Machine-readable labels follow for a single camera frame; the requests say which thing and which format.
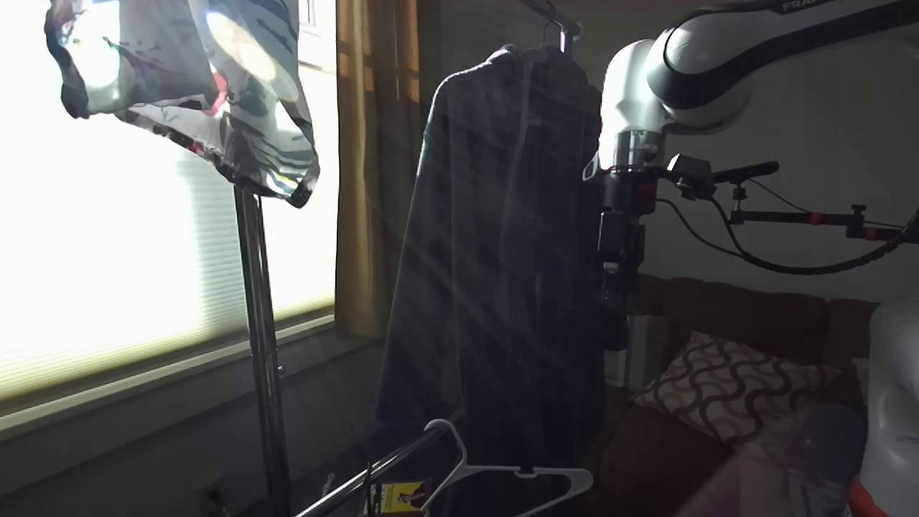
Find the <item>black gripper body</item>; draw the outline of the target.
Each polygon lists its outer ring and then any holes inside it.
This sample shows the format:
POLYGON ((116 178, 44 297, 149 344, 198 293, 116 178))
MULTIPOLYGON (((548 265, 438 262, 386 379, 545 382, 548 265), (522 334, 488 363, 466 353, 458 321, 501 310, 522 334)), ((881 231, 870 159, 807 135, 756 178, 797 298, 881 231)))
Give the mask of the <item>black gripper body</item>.
POLYGON ((644 262, 640 219, 656 211, 657 178, 650 169, 610 169, 600 186, 597 254, 619 284, 631 284, 644 262))

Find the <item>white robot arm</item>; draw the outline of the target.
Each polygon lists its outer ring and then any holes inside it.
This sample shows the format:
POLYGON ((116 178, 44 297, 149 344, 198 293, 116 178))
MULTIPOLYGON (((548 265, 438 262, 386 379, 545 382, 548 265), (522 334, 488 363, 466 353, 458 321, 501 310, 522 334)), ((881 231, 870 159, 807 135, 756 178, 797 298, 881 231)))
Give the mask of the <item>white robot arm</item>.
POLYGON ((587 182, 600 185, 597 255, 611 287, 640 268, 644 224, 657 182, 710 198, 715 173, 666 163, 670 133, 706 133, 748 104, 748 79, 821 47, 893 31, 919 20, 916 0, 752 0, 686 14, 653 40, 623 47, 607 67, 600 135, 587 182))

